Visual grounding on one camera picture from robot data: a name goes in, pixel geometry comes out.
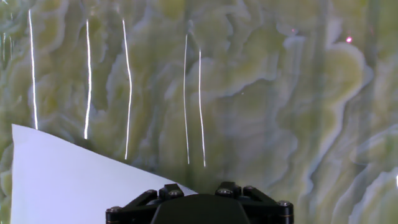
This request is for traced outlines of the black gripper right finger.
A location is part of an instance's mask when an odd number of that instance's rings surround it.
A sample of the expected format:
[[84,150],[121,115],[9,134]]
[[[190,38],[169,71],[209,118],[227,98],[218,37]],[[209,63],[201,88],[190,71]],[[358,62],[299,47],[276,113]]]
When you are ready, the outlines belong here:
[[251,185],[241,187],[235,182],[222,182],[215,195],[238,202],[250,224],[294,224],[292,202],[276,201]]

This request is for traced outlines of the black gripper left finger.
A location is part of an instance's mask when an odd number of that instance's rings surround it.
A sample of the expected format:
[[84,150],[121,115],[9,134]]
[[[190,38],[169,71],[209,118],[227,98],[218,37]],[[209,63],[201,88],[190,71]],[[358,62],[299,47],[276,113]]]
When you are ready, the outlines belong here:
[[106,224],[150,224],[162,203],[180,197],[184,197],[184,192],[177,184],[146,190],[124,207],[108,208]]

